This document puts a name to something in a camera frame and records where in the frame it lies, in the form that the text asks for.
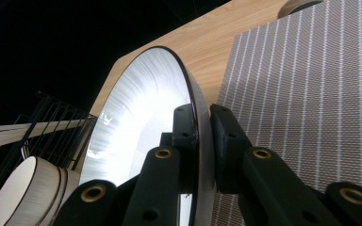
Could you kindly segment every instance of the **wooden surface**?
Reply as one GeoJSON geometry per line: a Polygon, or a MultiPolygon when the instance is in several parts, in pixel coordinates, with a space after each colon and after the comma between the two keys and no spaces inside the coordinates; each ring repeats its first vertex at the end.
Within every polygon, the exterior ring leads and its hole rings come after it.
{"type": "Polygon", "coordinates": [[[107,96],[127,65],[143,50],[164,45],[173,49],[200,85],[208,105],[216,103],[234,37],[276,20],[287,0],[232,0],[185,24],[114,64],[90,111],[98,116],[107,96]]]}

